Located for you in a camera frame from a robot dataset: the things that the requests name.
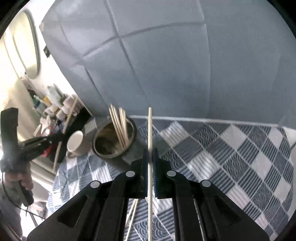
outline white mug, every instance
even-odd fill
[[[70,136],[67,142],[67,149],[66,156],[68,158],[74,158],[88,153],[91,149],[91,143],[83,135],[82,131],[76,131]]]

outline blue and white tablecloth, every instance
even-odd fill
[[[147,141],[146,120],[135,120]],[[189,180],[209,179],[274,240],[291,213],[293,164],[280,127],[153,120],[153,146]],[[56,211],[92,180],[113,180],[119,171],[92,151],[59,167],[48,208]],[[129,240],[147,240],[148,203],[139,200]],[[153,199],[153,240],[175,240],[171,199]]]

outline wooden stick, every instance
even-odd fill
[[[135,206],[135,203],[136,203],[136,199],[133,200],[133,204],[131,205],[131,209],[130,211],[128,212],[128,215],[126,216],[126,224],[128,222],[128,219],[129,219],[129,216],[131,215],[131,212],[133,211],[133,208]]]
[[[63,131],[62,131],[63,134],[66,133],[67,126],[68,126],[68,124],[69,124],[69,121],[70,121],[70,119],[71,119],[71,116],[72,116],[73,110],[74,110],[74,108],[75,108],[75,106],[76,106],[76,103],[77,103],[78,99],[79,99],[79,97],[76,97],[76,99],[74,100],[73,105],[71,106],[70,112],[69,112],[69,114],[68,114],[68,116],[67,116],[67,119],[66,119],[66,122],[65,122],[65,124],[64,124],[64,128],[63,128]],[[62,147],[62,142],[60,141],[60,142],[58,143],[57,151],[56,151],[56,155],[55,155],[55,157],[54,157],[54,167],[53,167],[53,172],[55,172],[55,171],[56,171],[56,168],[57,168],[57,160],[58,160],[58,158],[59,158],[59,152],[60,152],[60,150],[61,150],[61,147]]]
[[[152,188],[153,188],[153,163],[152,163],[152,108],[148,111],[148,241],[152,241]]]
[[[131,226],[132,226],[132,224],[133,224],[133,218],[134,218],[135,213],[136,213],[136,209],[137,209],[138,201],[139,201],[139,199],[136,200],[135,208],[133,209],[133,215],[131,216],[131,222],[130,222],[130,225],[129,225],[129,227],[128,227],[128,232],[127,232],[127,234],[126,234],[126,240],[125,240],[125,241],[128,241],[128,236],[129,236],[129,233],[130,233],[130,231],[131,231]]]
[[[127,131],[127,126],[126,126],[126,112],[124,111],[123,108],[119,108],[119,112],[120,112],[120,118],[121,118],[121,125],[123,128],[123,136],[126,140],[126,144],[128,145],[128,131]]]
[[[124,137],[123,137],[123,130],[122,130],[122,126],[120,125],[120,122],[119,122],[119,118],[118,118],[117,110],[115,109],[115,107],[114,107],[113,105],[111,105],[111,109],[112,109],[112,111],[113,111],[113,116],[114,116],[115,123],[116,123],[117,128],[118,128],[119,136],[121,137],[121,140],[122,140],[123,146],[125,147],[125,146],[126,146],[126,142],[125,142],[125,139],[124,139]]]
[[[119,144],[120,144],[121,148],[124,149],[124,145],[123,145],[122,140],[120,138],[120,135],[119,135],[119,132],[118,132],[118,129],[117,129],[117,125],[115,123],[115,118],[113,116],[113,111],[111,110],[111,108],[109,108],[109,112],[110,112],[110,116],[111,116],[111,119],[112,119],[112,122],[113,122],[113,125],[114,125],[114,129],[115,129]]]

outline gray tile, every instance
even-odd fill
[[[245,206],[243,211],[253,220],[256,220],[261,214],[260,210],[256,208],[251,202]]]
[[[291,187],[291,190],[289,191],[286,200],[283,201],[283,203],[282,203],[282,206],[286,212],[289,210],[289,208],[291,206],[292,198],[293,198],[293,186]]]
[[[84,56],[85,67],[109,106],[122,107],[127,115],[147,115],[149,104],[118,39]],[[132,95],[132,101],[125,94]]]
[[[109,0],[120,35],[174,23],[203,22],[199,1]]]
[[[89,156],[88,160],[89,160],[91,170],[96,170],[99,167],[102,167],[105,165],[105,162],[96,154]]]
[[[212,128],[205,124],[199,128],[198,131],[193,133],[192,137],[195,138],[204,148],[206,148],[218,138],[218,135]]]
[[[148,202],[145,199],[139,199],[136,213],[134,216],[134,225],[136,223],[142,222],[143,220],[148,220]]]
[[[234,186],[233,180],[222,169],[218,170],[210,178],[210,181],[224,193],[227,193]]]
[[[69,6],[74,7],[75,10],[70,10]],[[87,4],[76,2],[75,5],[71,0],[56,1],[54,11],[59,14],[59,22],[69,44],[81,56],[94,48],[94,39],[98,47],[115,36],[104,1],[88,0]],[[90,19],[92,19],[92,27],[83,27],[89,25]]]
[[[279,207],[276,214],[270,221],[271,226],[276,229],[278,225],[281,223],[282,219],[286,216],[285,211],[282,209],[282,207]]]
[[[283,115],[274,115],[274,110],[285,113],[287,101],[283,95],[292,96],[288,87],[292,79],[287,73],[287,69],[292,71],[291,65],[289,61],[280,59],[275,48],[279,46],[286,52],[289,45],[279,44],[286,39],[280,34],[283,29],[275,28],[269,21],[281,16],[276,11],[267,11],[268,2],[263,1],[253,4],[250,1],[223,0],[213,4],[201,0],[201,4],[211,56],[211,108],[208,116],[278,123]]]
[[[236,126],[246,135],[248,135],[253,128],[252,125],[236,125]]]
[[[249,134],[249,138],[257,147],[261,148],[267,138],[267,135],[258,126],[255,126]]]
[[[290,144],[286,138],[283,138],[281,141],[281,145],[279,146],[280,153],[287,159],[289,159],[291,154]]]
[[[262,183],[261,187],[258,189],[254,197],[252,198],[252,201],[261,210],[265,210],[271,197],[272,197],[271,191],[269,191],[267,186],[264,183]]]
[[[247,172],[244,173],[242,179],[239,181],[238,184],[249,197],[252,197],[261,186],[262,179],[252,168],[250,168]]]
[[[153,29],[124,37],[123,44],[153,115],[206,116],[210,59],[205,25]],[[173,105],[168,95],[176,98]]]
[[[279,170],[280,174],[283,174],[286,163],[287,160],[283,157],[283,155],[280,152],[278,152],[276,158],[274,159],[274,165]]]
[[[294,167],[290,162],[287,162],[287,165],[285,167],[285,170],[283,172],[283,177],[289,184],[292,183],[293,180],[293,173],[294,173]]]
[[[285,226],[286,226],[287,223],[288,223],[288,220],[289,220],[288,216],[285,215],[285,216],[283,217],[281,223],[279,224],[279,226],[278,226],[278,227],[276,228],[276,230],[275,230],[276,233],[277,233],[278,235],[280,235],[281,232],[284,230]]]
[[[207,147],[206,151],[210,153],[219,164],[225,162],[234,153],[234,149],[220,138]]]
[[[278,172],[277,169],[275,169],[274,166],[271,166],[269,172],[267,173],[267,176],[265,178],[265,183],[268,185],[268,187],[274,191],[281,179],[281,175]]]
[[[256,146],[248,139],[244,141],[244,143],[237,149],[237,151],[249,164],[251,164],[255,160],[259,152]]]
[[[57,176],[58,188],[63,188],[68,183],[67,171],[59,171],[59,175]]]
[[[166,228],[158,217],[154,217],[152,220],[152,240],[163,240],[169,235]]]
[[[185,163],[190,162],[198,153],[203,150],[200,144],[191,137],[186,138],[184,141],[175,146],[174,149]]]
[[[275,196],[271,197],[270,202],[268,203],[266,209],[264,210],[264,215],[265,215],[267,221],[269,221],[269,222],[271,221],[274,214],[278,210],[280,204],[281,204],[280,201]]]
[[[278,149],[274,146],[270,139],[267,139],[261,151],[264,153],[264,155],[268,157],[268,159],[271,162],[273,162],[278,152]]]
[[[176,152],[172,149],[170,149],[168,152],[160,156],[160,159],[169,161],[172,167],[172,170],[178,170],[185,165],[184,162],[178,157]]]
[[[280,133],[282,133],[282,135],[286,135],[284,128],[282,127],[277,127],[277,129],[279,130]]]
[[[68,80],[71,80],[71,86],[75,89],[75,92],[80,97],[81,101],[94,116],[109,115],[108,105],[98,93],[98,90],[96,89],[93,80],[90,78],[85,66],[78,64],[73,67],[68,67],[69,63],[67,62],[67,66],[64,66],[65,62],[67,62],[67,60],[63,57],[60,62],[57,61],[57,64],[63,75],[66,76]]]
[[[273,230],[272,230],[272,228],[269,226],[269,225],[267,225],[267,227],[264,229],[264,231],[268,234],[268,236],[270,237],[272,234],[273,234]]]
[[[68,183],[72,183],[78,180],[77,166],[72,167],[67,171]]]
[[[61,188],[61,200],[62,203],[66,203],[70,199],[69,184],[67,183],[63,188]]]
[[[79,189],[82,190],[85,186],[87,186],[92,181],[91,173],[83,175],[79,178]]]
[[[159,213],[157,216],[169,233],[175,232],[174,211],[172,207]]]
[[[261,130],[263,130],[267,135],[269,134],[271,127],[270,126],[259,126]]]
[[[53,187],[52,187],[52,191],[55,192],[55,191],[57,191],[59,189],[60,189],[60,186],[59,186],[59,178],[55,178],[54,179],[54,184],[53,184]]]
[[[238,181],[248,169],[248,164],[237,154],[223,165],[223,169],[229,173],[234,181]]]
[[[123,240],[126,239],[127,232],[128,232],[128,225],[126,225],[125,227]],[[142,238],[139,236],[139,234],[137,233],[137,230],[134,227],[131,228],[128,238],[129,240],[132,240],[132,241],[142,241]]]
[[[77,164],[79,163],[85,163],[87,161],[87,158],[88,158],[88,153],[82,155],[82,156],[78,156],[77,157]]]
[[[157,130],[153,127],[152,137],[154,137],[157,134]],[[148,122],[145,122],[137,128],[137,137],[138,136],[141,139],[143,139],[146,143],[148,142]]]
[[[67,162],[66,162],[66,158],[64,158],[63,162],[59,166],[58,172],[65,173],[66,171],[67,171]]]
[[[86,158],[84,162],[77,163],[77,169],[79,177],[89,174],[91,172],[91,168],[88,159]]]

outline wall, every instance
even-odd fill
[[[54,1],[55,0],[31,0],[20,10],[20,12],[27,11],[31,14],[31,17],[34,21],[39,44],[41,65],[40,73],[38,77],[34,80],[31,80],[31,82],[37,89],[38,93],[45,94],[44,90],[46,86],[56,84],[63,93],[71,95],[75,94],[75,91],[60,71],[53,57],[50,56],[49,58],[47,58],[43,51],[46,43],[43,39],[39,26]]]

